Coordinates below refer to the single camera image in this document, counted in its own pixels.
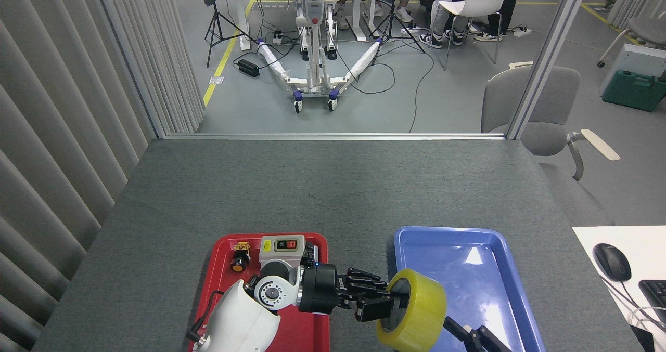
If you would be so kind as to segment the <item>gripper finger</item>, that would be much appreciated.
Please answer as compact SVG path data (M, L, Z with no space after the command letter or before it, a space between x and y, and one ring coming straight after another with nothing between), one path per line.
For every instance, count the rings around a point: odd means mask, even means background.
M511 351L490 329L481 325L468 328L468 351Z

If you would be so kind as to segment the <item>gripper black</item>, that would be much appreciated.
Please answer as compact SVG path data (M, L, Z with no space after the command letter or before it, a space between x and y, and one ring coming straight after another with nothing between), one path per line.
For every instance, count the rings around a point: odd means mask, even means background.
M354 318L360 323L388 318L393 309L394 299L387 289L388 284L380 276L357 268L348 268L347 273L338 275L332 264L315 264L304 268L301 286L301 311L312 314L330 314L337 306L356 310ZM350 299L342 299L340 294ZM466 330L452 317L445 317L443 328L457 340L468 345L474 338L472 331Z

